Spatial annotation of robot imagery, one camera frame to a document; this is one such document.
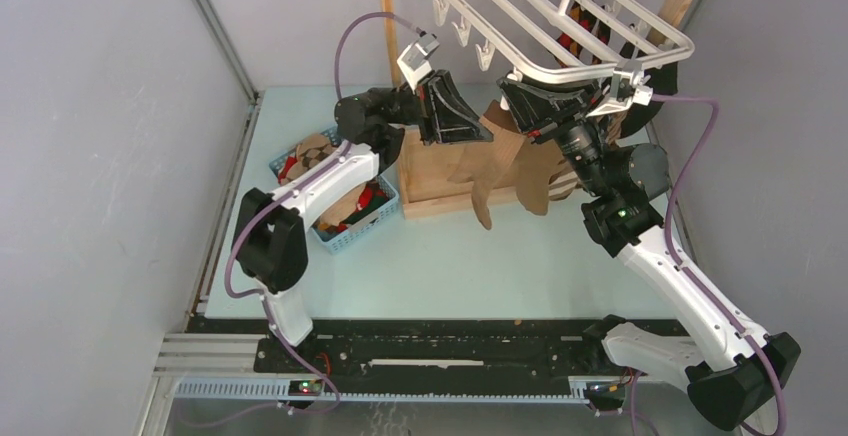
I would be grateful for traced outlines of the plain brown sock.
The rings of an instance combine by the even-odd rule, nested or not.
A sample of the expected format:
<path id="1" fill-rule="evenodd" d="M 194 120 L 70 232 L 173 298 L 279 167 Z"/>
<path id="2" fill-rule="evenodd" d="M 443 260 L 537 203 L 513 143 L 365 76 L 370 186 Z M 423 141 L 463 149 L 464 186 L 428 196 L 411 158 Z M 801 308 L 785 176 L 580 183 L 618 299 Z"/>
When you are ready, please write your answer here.
<path id="1" fill-rule="evenodd" d="M 509 110 L 493 100 L 481 117 L 481 123 L 493 136 L 491 142 L 464 146 L 456 169 L 448 177 L 455 184 L 472 184 L 470 198 L 476 218 L 486 229 L 492 228 L 488 201 L 496 184 L 507 174 L 525 143 Z"/>

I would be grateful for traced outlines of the white plastic clip hanger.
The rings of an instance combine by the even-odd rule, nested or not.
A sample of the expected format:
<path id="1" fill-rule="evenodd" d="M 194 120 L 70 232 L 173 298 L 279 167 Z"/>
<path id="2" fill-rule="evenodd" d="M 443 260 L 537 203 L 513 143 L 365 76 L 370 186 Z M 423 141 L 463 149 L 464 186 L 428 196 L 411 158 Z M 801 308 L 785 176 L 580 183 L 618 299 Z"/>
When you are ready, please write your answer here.
<path id="1" fill-rule="evenodd" d="M 606 44 L 568 15 L 571 3 L 593 13 L 611 30 Z M 648 71 L 682 62 L 692 40 L 637 0 L 434 0 L 438 26 L 449 25 L 458 44 L 476 56 L 481 72 L 500 65 L 517 79 L 562 84 L 611 76 L 636 59 Z M 584 46 L 581 60 L 556 38 L 565 32 Z"/>

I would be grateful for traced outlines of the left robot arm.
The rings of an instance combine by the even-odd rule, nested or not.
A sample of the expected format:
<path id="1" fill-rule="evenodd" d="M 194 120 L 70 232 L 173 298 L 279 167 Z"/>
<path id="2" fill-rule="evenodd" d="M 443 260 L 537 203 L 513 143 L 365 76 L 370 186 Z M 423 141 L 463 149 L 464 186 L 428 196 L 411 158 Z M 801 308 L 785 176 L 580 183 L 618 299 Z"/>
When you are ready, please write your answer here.
<path id="1" fill-rule="evenodd" d="M 252 291 L 271 332 L 282 341 L 277 358 L 297 373 L 316 359 L 316 346 L 306 338 L 313 320 L 297 288 L 309 261 L 307 230 L 344 196 L 397 161 L 408 126 L 417 127 L 426 145 L 493 139 L 446 70 L 431 71 L 416 85 L 342 97 L 334 118 L 341 139 L 334 152 L 272 192 L 254 188 L 243 196 L 225 269 L 230 277 L 234 266 L 240 266 L 253 279 Z"/>

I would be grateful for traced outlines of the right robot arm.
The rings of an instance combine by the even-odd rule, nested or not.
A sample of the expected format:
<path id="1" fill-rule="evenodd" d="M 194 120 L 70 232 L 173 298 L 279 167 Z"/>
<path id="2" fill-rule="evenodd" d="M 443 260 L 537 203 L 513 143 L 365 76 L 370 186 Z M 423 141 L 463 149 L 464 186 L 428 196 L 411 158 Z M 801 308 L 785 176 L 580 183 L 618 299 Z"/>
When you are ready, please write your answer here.
<path id="1" fill-rule="evenodd" d="M 653 206 L 657 197 L 675 200 L 679 192 L 664 149 L 612 147 L 599 122 L 619 105 L 662 103 L 665 96 L 640 74 L 564 85 L 507 76 L 498 85 L 518 130 L 535 143 L 555 143 L 590 194 L 581 210 L 591 239 L 640 275 L 689 335 L 682 342 L 609 316 L 581 348 L 585 367 L 596 374 L 617 365 L 645 373 L 684 392 L 725 431 L 748 429 L 751 416 L 773 403 L 775 431 L 784 434 L 783 390 L 801 354 L 798 342 L 741 311 L 675 241 L 671 213 Z"/>

